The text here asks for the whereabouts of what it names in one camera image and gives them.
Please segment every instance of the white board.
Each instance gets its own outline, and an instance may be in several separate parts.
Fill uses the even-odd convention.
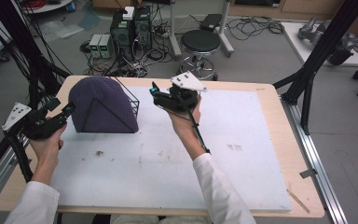
[[[68,119],[52,180],[59,205],[206,209],[168,114],[148,88],[130,90],[140,101],[138,133],[77,133]],[[256,93],[203,92],[201,113],[205,145],[250,209],[291,210]]]
[[[309,58],[310,53],[313,51],[314,48],[314,46],[310,43],[309,40],[301,40],[298,38],[298,29],[303,27],[305,24],[306,23],[282,22],[285,34],[289,38],[292,46],[296,50],[296,53],[302,62],[305,62]],[[354,49],[351,50],[351,53],[353,53],[353,55],[340,66],[358,66],[358,53]],[[324,65],[332,64],[329,62],[324,62]]]

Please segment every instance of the white lab coat sleeve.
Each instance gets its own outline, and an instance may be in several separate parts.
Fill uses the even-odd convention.
[[[193,161],[202,194],[214,224],[254,224],[248,206],[220,170],[211,154],[205,153]]]
[[[30,181],[5,223],[53,223],[59,197],[52,187]]]

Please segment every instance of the wooden table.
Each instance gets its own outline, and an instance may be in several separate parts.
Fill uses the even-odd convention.
[[[69,91],[78,80],[83,77],[84,76],[72,76],[65,80],[57,95],[62,104],[50,113],[50,116],[59,113],[61,108],[67,104]],[[127,87],[149,87],[152,81],[157,82],[162,88],[169,88],[172,85],[168,79],[121,78],[120,81]],[[202,83],[210,90],[252,91],[258,96],[268,125],[269,135],[275,148],[275,154],[281,168],[282,177],[288,194],[290,195],[293,210],[290,212],[276,213],[253,212],[253,215],[256,217],[322,217],[324,215],[324,209],[311,178],[302,178],[299,174],[308,168],[303,160],[289,121],[283,111],[278,93],[273,86],[269,84],[214,81],[202,81]],[[27,149],[27,154],[32,160],[31,168],[34,169],[36,167],[36,156],[30,149]],[[21,171],[16,167],[0,194],[0,211],[10,211],[13,209],[24,187],[25,183]],[[207,215],[207,211],[190,209],[185,211],[172,211],[85,206],[59,206],[58,211],[100,214]]]

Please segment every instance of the white device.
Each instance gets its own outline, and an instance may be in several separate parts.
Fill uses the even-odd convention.
[[[31,107],[16,102],[7,118],[7,121],[4,125],[2,125],[2,129],[4,131],[9,130],[15,123],[17,123],[17,121],[24,118],[30,111]]]
[[[93,35],[91,41],[89,42],[89,49],[93,58],[101,58],[101,52],[99,48],[100,40],[102,35]]]
[[[101,58],[110,58],[113,55],[113,41],[111,35],[103,35],[100,43],[98,44],[100,49]]]
[[[176,86],[191,91],[207,91],[206,87],[191,72],[184,72],[171,78],[171,82]]]
[[[127,11],[127,13],[123,14],[123,20],[124,21],[132,21],[133,11],[135,10],[135,8],[134,7],[125,7],[124,9]]]

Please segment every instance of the round stool seat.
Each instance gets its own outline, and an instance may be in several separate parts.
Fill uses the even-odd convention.
[[[182,35],[182,47],[194,54],[211,54],[220,47],[219,37],[209,31],[193,30]]]

